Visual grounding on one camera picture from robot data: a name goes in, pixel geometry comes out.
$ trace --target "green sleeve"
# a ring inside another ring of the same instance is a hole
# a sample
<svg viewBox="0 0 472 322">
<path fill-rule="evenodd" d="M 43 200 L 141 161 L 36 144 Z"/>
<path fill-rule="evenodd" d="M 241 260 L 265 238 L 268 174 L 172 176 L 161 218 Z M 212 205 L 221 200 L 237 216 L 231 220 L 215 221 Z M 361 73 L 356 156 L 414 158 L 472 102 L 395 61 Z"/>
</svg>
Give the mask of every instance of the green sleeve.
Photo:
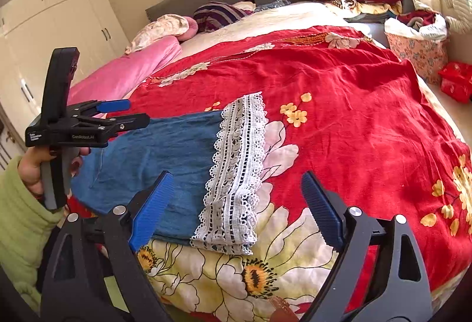
<svg viewBox="0 0 472 322">
<path fill-rule="evenodd" d="M 42 251 L 63 211 L 51 213 L 26 189 L 14 158 L 0 175 L 0 263 L 23 299 L 36 312 L 40 296 L 35 288 Z"/>
</svg>

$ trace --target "tile floor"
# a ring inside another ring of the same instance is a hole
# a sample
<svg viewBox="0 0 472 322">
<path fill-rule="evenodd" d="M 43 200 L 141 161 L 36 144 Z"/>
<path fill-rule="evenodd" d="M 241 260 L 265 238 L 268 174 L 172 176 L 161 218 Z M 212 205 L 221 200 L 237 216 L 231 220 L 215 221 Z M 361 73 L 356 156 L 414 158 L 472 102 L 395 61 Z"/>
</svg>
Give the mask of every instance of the tile floor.
<svg viewBox="0 0 472 322">
<path fill-rule="evenodd" d="M 451 116 L 454 123 L 457 125 L 465 141 L 472 147 L 472 102 L 462 104 L 450 96 L 444 94 L 439 86 L 428 84 L 435 96 L 444 106 L 446 111 Z"/>
</svg>

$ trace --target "person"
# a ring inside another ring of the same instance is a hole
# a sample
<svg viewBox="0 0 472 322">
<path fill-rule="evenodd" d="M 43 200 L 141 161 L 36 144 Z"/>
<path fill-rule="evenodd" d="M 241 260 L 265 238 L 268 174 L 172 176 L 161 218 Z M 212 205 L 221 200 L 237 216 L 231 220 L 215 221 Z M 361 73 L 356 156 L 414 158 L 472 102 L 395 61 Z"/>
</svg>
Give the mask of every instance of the person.
<svg viewBox="0 0 472 322">
<path fill-rule="evenodd" d="M 82 156 L 88 154 L 90 148 L 80 148 L 79 156 L 71 162 L 72 175 L 79 173 Z M 52 230 L 64 217 L 63 209 L 49 211 L 39 201 L 44 193 L 40 165 L 56 156 L 48 147 L 29 148 L 23 157 L 12 159 L 0 176 L 0 264 L 23 300 L 37 313 L 41 295 L 36 283 L 43 250 Z M 121 296 L 113 295 L 119 293 L 116 282 L 106 284 L 112 300 L 122 302 Z M 298 321 L 283 299 L 275 298 L 271 303 L 275 311 L 270 322 Z M 175 320 L 195 321 L 188 314 L 176 312 L 171 313 Z"/>
</svg>

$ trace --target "silver screw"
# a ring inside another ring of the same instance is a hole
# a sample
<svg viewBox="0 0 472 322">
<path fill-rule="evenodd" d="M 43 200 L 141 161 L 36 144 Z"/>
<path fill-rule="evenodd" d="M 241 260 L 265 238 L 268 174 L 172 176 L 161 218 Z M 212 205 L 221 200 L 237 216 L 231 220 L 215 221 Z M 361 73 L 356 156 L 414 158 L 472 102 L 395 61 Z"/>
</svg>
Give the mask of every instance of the silver screw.
<svg viewBox="0 0 472 322">
<path fill-rule="evenodd" d="M 123 205 L 118 205 L 113 208 L 113 214 L 115 215 L 124 214 L 125 211 L 126 211 L 126 207 L 124 207 Z"/>
<path fill-rule="evenodd" d="M 68 216 L 67 216 L 67 221 L 69 222 L 75 222 L 79 219 L 79 215 L 77 213 L 70 213 Z"/>
<path fill-rule="evenodd" d="M 403 214 L 397 214 L 395 216 L 395 221 L 397 221 L 398 223 L 401 223 L 402 225 L 407 223 L 407 219 L 405 218 L 405 216 Z"/>
<path fill-rule="evenodd" d="M 349 212 L 351 213 L 351 215 L 355 216 L 355 217 L 358 217 L 360 215 L 362 215 L 362 210 L 359 209 L 358 207 L 350 207 L 349 208 Z"/>
</svg>

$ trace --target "scalloped lace edge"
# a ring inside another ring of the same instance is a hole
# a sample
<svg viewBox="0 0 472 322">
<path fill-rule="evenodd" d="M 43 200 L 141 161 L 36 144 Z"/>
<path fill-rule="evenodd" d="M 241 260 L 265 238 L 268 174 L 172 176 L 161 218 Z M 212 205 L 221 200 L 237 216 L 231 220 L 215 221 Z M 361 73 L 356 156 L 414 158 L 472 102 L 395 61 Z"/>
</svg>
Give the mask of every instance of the scalloped lace edge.
<svg viewBox="0 0 472 322">
<path fill-rule="evenodd" d="M 261 92 L 228 104 L 215 142 L 200 225 L 190 245 L 225 254 L 251 255 L 263 170 L 267 123 Z"/>
</svg>

